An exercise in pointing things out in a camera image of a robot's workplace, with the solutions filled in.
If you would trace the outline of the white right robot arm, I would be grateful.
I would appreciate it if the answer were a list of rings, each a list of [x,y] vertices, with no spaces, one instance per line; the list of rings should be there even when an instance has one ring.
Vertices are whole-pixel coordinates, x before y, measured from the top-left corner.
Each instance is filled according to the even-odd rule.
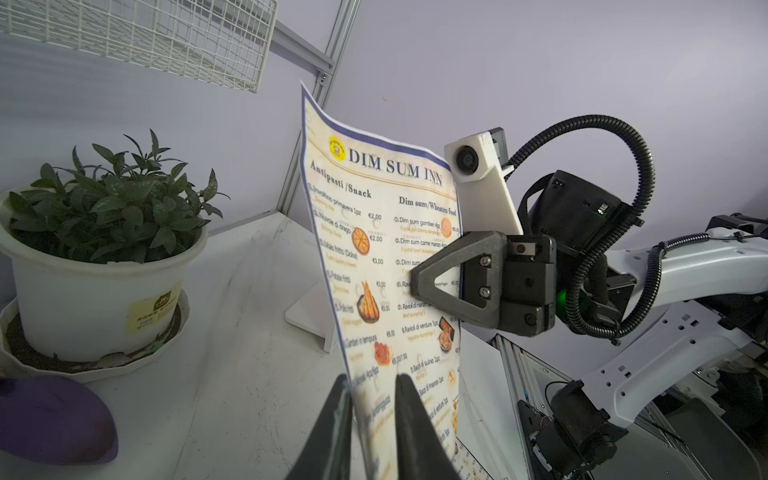
[[[547,143],[580,130],[618,137],[637,167],[624,202],[565,171],[540,178],[514,203],[508,178]],[[539,409],[515,406],[533,479],[585,479],[611,459],[642,409],[697,367],[767,338],[765,319],[722,316],[705,303],[767,293],[767,234],[714,218],[702,233],[643,253],[615,244],[643,224],[655,188],[650,148],[618,118],[588,114],[556,123],[514,153],[502,129],[448,144],[445,157],[465,233],[416,266],[412,295],[470,325],[520,337],[557,323],[574,334],[629,345],[594,373],[567,381]]]

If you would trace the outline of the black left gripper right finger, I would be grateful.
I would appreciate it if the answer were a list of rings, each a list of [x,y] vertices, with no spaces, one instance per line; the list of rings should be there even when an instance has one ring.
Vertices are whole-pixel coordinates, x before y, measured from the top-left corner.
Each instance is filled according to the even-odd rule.
[[[407,374],[398,374],[395,380],[395,429],[400,480],[459,480]]]

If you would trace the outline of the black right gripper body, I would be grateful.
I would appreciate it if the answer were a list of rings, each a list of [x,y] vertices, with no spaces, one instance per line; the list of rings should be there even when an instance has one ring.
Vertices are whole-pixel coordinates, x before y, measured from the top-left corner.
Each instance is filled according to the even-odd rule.
[[[507,237],[498,330],[538,336],[556,319],[556,242],[547,235]]]

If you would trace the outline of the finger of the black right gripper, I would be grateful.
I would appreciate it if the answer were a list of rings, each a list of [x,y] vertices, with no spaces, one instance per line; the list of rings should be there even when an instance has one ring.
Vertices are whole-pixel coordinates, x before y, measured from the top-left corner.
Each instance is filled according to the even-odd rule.
[[[459,320],[497,327],[506,249],[503,233],[469,232],[413,268],[411,295]]]

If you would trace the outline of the potted green plant white pot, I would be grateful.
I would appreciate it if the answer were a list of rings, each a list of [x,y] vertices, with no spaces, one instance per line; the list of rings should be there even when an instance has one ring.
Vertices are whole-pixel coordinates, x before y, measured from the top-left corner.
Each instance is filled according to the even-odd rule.
[[[220,215],[216,175],[193,183],[157,137],[94,150],[95,163],[43,164],[1,196],[16,292],[4,341],[27,369],[81,374],[160,350],[180,331],[186,270]]]

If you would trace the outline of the aluminium frame profiles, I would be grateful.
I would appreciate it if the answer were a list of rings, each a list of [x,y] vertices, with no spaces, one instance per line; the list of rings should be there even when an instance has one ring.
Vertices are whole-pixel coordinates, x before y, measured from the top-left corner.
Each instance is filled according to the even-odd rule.
[[[329,28],[327,40],[320,43],[299,33],[288,16],[275,16],[270,50],[311,75],[309,91],[321,107],[331,97],[362,5],[361,1],[318,1],[308,13],[296,16],[296,20]]]

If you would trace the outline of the right white acrylic menu holder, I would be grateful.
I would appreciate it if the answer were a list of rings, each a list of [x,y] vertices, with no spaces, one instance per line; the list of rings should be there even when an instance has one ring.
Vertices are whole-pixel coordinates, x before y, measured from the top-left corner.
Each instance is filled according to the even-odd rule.
[[[284,313],[284,320],[322,340],[323,351],[331,353],[338,341],[332,304],[324,283],[318,282]]]

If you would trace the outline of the dim sum menu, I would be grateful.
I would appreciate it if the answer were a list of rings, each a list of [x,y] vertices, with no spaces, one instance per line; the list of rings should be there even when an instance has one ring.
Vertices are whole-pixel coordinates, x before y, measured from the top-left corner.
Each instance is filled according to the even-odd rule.
[[[459,439],[456,440],[452,464],[462,480],[492,480],[480,461]]]
[[[458,239],[448,163],[345,125],[302,96],[300,168],[371,479],[394,479],[395,388],[411,377],[443,449],[457,449],[458,320],[411,293],[411,272]]]

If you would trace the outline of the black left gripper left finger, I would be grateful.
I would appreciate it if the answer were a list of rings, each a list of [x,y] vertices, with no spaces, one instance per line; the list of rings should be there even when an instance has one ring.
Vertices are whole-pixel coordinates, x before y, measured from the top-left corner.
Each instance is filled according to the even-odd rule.
[[[353,401],[349,382],[335,380],[317,421],[286,480],[350,478]]]

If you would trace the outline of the purple silicone spatula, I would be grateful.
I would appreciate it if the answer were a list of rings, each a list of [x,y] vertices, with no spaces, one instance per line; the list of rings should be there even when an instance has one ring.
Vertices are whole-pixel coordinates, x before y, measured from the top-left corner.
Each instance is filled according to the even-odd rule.
[[[1,450],[49,465],[103,464],[119,450],[107,405],[59,376],[1,380]]]

